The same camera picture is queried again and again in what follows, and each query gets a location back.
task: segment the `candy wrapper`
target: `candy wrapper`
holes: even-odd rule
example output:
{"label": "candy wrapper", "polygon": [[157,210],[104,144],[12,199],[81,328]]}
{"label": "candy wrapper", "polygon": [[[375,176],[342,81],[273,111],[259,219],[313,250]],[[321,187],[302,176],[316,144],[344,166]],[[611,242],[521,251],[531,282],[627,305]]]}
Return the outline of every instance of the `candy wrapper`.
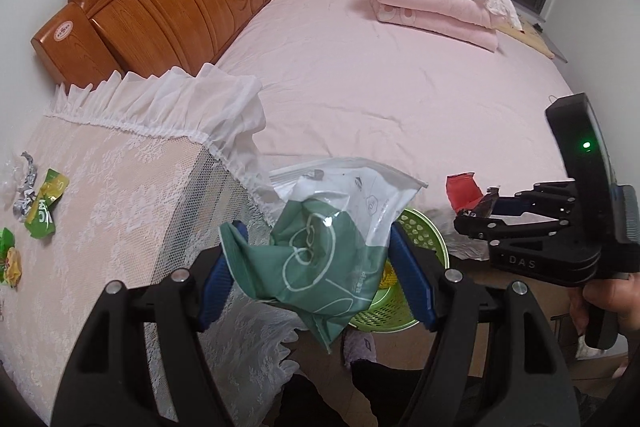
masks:
{"label": "candy wrapper", "polygon": [[0,232],[0,283],[15,288],[20,282],[21,275],[20,253],[15,250],[14,234],[9,229],[2,229]]}
{"label": "candy wrapper", "polygon": [[18,188],[20,195],[14,203],[14,217],[19,221],[24,221],[36,199],[36,190],[33,185],[36,182],[38,168],[34,165],[33,157],[29,153],[23,152],[21,156],[27,160],[28,172],[24,183]]}
{"label": "candy wrapper", "polygon": [[64,174],[55,172],[53,169],[47,171],[45,182],[40,187],[24,222],[27,230],[31,232],[31,237],[42,239],[56,231],[51,217],[52,206],[60,199],[68,184],[69,179]]}

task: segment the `yellow wrapper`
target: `yellow wrapper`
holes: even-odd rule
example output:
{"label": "yellow wrapper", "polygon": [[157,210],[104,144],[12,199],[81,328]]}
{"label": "yellow wrapper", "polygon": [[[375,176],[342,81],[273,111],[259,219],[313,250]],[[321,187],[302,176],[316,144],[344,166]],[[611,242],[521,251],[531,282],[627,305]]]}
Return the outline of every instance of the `yellow wrapper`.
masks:
{"label": "yellow wrapper", "polygon": [[391,263],[389,261],[385,261],[385,269],[382,272],[382,279],[380,280],[380,288],[381,290],[385,288],[391,288],[394,284],[398,282],[398,276],[396,276],[396,272],[394,271]]}
{"label": "yellow wrapper", "polygon": [[22,276],[22,264],[20,263],[20,252],[15,248],[10,248],[6,253],[4,261],[4,282],[11,288],[15,288]]}

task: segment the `green candy wrapper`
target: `green candy wrapper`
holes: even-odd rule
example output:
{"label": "green candy wrapper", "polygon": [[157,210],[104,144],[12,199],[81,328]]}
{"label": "green candy wrapper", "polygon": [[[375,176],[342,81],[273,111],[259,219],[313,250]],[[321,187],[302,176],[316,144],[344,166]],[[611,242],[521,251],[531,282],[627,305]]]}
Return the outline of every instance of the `green candy wrapper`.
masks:
{"label": "green candy wrapper", "polygon": [[6,254],[13,247],[15,247],[14,234],[9,229],[2,229],[0,231],[0,283],[4,282]]}
{"label": "green candy wrapper", "polygon": [[65,175],[53,169],[47,171],[45,182],[40,187],[38,197],[24,222],[27,230],[31,232],[31,237],[42,239],[56,231],[51,217],[51,207],[60,199],[68,184],[69,179]]}

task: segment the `screw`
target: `screw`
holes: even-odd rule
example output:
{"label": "screw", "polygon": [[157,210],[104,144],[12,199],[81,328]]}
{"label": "screw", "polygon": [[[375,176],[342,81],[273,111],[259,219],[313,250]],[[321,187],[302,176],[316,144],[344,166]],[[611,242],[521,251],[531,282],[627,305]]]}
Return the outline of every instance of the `screw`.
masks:
{"label": "screw", "polygon": [[518,295],[524,295],[526,292],[529,291],[529,288],[527,288],[527,285],[522,282],[522,281],[516,281],[511,285],[511,288],[513,289],[514,292],[516,292]]}
{"label": "screw", "polygon": [[450,268],[444,272],[444,277],[446,277],[449,282],[460,282],[462,281],[462,272],[455,268]]}
{"label": "screw", "polygon": [[109,295],[116,295],[120,290],[122,290],[122,283],[120,281],[111,281],[104,287],[104,291]]}
{"label": "screw", "polygon": [[171,280],[174,282],[185,282],[189,278],[189,270],[178,268],[171,273]]}

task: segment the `folded pink quilt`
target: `folded pink quilt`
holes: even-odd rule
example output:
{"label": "folded pink quilt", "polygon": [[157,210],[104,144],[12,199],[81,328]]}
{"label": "folded pink quilt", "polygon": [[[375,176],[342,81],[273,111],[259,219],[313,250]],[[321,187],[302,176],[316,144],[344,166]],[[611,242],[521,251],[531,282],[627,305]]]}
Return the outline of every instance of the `folded pink quilt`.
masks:
{"label": "folded pink quilt", "polygon": [[372,4],[380,22],[390,22],[440,33],[460,41],[471,42],[491,52],[498,49],[498,37],[495,30],[484,28],[484,26],[463,22],[439,13],[380,4],[376,0],[372,0]]}
{"label": "folded pink quilt", "polygon": [[400,6],[413,10],[439,13],[462,22],[495,28],[506,22],[504,17],[493,15],[480,0],[377,0],[381,4]]}

